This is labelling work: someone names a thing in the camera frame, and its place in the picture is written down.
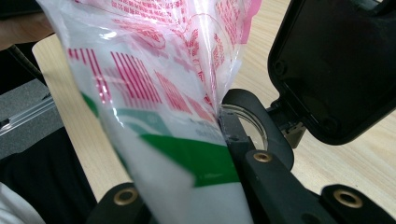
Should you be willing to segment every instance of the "plastic packaging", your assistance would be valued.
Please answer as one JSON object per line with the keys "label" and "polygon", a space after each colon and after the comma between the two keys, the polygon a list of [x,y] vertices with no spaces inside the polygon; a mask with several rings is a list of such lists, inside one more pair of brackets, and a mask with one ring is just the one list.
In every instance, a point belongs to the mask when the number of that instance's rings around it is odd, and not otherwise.
{"label": "plastic packaging", "polygon": [[160,223],[252,223],[216,120],[260,0],[38,0]]}

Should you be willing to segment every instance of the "black fabric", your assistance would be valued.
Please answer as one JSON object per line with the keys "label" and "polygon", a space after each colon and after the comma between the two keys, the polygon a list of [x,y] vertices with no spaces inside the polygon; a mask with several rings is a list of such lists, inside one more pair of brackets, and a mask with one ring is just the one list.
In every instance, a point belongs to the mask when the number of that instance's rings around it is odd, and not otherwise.
{"label": "black fabric", "polygon": [[0,160],[0,181],[31,204],[46,223],[84,223],[96,206],[64,128]]}

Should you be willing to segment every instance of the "light wood surface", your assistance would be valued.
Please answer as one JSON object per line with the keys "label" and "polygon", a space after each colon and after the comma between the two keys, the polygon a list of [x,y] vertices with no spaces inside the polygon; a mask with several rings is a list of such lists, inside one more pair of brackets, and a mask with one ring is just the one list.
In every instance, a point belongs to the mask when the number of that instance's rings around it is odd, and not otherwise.
{"label": "light wood surface", "polygon": [[[254,92],[264,105],[278,94],[267,73],[267,57],[289,1],[265,0],[254,18],[242,68],[233,88]],[[56,36],[39,42],[34,54],[96,199],[129,180],[91,111],[83,103]],[[352,143],[332,147],[305,133],[295,149],[292,172],[316,193],[330,184],[358,189],[396,217],[396,114]]]}

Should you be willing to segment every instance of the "brass insert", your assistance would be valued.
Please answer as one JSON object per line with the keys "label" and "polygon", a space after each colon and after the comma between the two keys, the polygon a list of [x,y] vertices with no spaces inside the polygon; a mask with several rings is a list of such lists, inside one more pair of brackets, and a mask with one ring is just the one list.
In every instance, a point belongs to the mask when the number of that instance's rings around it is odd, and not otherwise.
{"label": "brass insert", "polygon": [[341,204],[351,207],[360,208],[363,206],[363,201],[356,194],[344,189],[338,189],[334,192],[334,198]]}
{"label": "brass insert", "polygon": [[127,205],[137,199],[137,190],[134,188],[122,189],[114,195],[114,203],[117,205]]}
{"label": "brass insert", "polygon": [[272,156],[265,152],[258,152],[254,154],[253,157],[254,159],[256,159],[256,161],[260,161],[260,162],[268,162],[272,160]]}

